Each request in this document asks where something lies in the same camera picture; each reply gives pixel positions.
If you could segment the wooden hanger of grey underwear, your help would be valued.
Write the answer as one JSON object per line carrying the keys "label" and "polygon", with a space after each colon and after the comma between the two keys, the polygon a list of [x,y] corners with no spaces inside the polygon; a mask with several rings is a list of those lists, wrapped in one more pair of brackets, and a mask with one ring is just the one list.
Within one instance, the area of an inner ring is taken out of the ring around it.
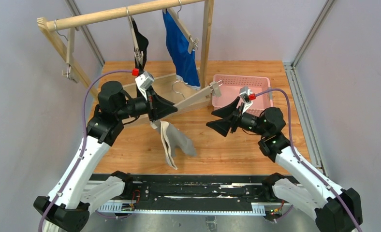
{"label": "wooden hanger of grey underwear", "polygon": [[185,95],[182,92],[178,92],[174,90],[174,86],[176,83],[184,84],[184,82],[177,80],[171,86],[171,89],[174,93],[180,94],[184,98],[179,103],[174,104],[174,107],[176,107],[178,111],[185,109],[187,107],[190,107],[192,104],[196,103],[198,100],[202,99],[203,97],[212,97],[212,96],[220,97],[221,96],[220,86],[223,85],[222,80],[219,80],[218,82],[213,81],[209,84],[209,86],[202,88],[196,93],[192,94],[191,96],[185,98]]}

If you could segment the grey underwear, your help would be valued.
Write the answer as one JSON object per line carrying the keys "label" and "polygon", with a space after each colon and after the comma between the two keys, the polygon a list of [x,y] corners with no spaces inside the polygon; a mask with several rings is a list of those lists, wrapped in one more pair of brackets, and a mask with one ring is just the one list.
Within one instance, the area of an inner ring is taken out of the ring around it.
{"label": "grey underwear", "polygon": [[161,143],[164,149],[164,156],[166,163],[177,170],[174,157],[176,156],[176,149],[180,148],[181,151],[191,157],[197,156],[196,148],[193,141],[182,133],[172,123],[167,121],[157,120],[150,122],[151,127],[160,134]]}

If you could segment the wooden hanger of black underwear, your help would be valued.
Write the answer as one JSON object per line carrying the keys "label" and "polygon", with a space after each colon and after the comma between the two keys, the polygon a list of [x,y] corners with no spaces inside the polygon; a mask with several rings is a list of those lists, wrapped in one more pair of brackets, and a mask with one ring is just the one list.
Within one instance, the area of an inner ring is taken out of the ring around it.
{"label": "wooden hanger of black underwear", "polygon": [[135,30],[134,19],[130,15],[128,6],[126,6],[125,9],[126,9],[127,19],[128,19],[128,23],[129,23],[129,27],[130,27],[130,31],[131,31],[131,35],[132,35],[135,62],[136,62],[136,64],[143,66],[144,54],[143,54],[143,51],[141,51],[140,47],[139,47],[139,43],[138,43],[138,39],[137,39],[137,33]]}

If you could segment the black underwear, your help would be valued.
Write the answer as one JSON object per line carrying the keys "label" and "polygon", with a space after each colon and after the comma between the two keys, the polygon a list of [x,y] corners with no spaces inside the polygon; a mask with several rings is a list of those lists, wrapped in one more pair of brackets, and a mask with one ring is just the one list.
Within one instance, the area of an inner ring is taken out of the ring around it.
{"label": "black underwear", "polygon": [[137,39],[138,39],[138,43],[139,43],[139,47],[140,47],[140,50],[143,51],[143,54],[144,54],[144,58],[143,58],[143,66],[140,66],[138,64],[136,64],[135,60],[135,68],[139,70],[139,75],[142,74],[144,72],[144,67],[146,65],[146,61],[147,61],[147,47],[149,45],[149,41],[148,39],[142,35],[139,30],[138,30],[138,27],[137,27],[137,24],[136,22],[134,21],[134,24],[135,24],[135,30],[136,30],[136,33],[137,33]]}

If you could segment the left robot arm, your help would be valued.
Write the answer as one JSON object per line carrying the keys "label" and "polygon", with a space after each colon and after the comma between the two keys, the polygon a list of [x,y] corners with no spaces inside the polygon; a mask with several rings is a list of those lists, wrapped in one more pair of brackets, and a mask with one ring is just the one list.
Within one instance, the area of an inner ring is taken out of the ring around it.
{"label": "left robot arm", "polygon": [[81,145],[58,185],[39,196],[34,208],[43,219],[67,232],[81,231],[89,217],[110,199],[132,192],[132,177],[115,171],[89,192],[83,190],[102,157],[124,129],[123,120],[147,115],[151,121],[177,112],[174,103],[159,96],[151,85],[132,98],[120,82],[102,85],[93,118],[84,123]]}

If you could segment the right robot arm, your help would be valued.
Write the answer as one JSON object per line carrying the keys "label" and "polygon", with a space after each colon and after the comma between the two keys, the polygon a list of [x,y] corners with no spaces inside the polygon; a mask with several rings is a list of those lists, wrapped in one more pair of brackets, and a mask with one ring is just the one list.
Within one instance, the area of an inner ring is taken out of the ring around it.
{"label": "right robot arm", "polygon": [[244,104],[237,97],[229,105],[214,110],[218,120],[207,126],[227,136],[238,128],[261,137],[261,152],[287,170],[299,183],[292,183],[281,174],[265,179],[269,196],[285,200],[308,215],[321,232],[360,231],[363,223],[361,198],[353,188],[344,189],[320,173],[299,154],[292,142],[282,133],[286,122],[279,108],[269,107],[259,116],[244,112]]}

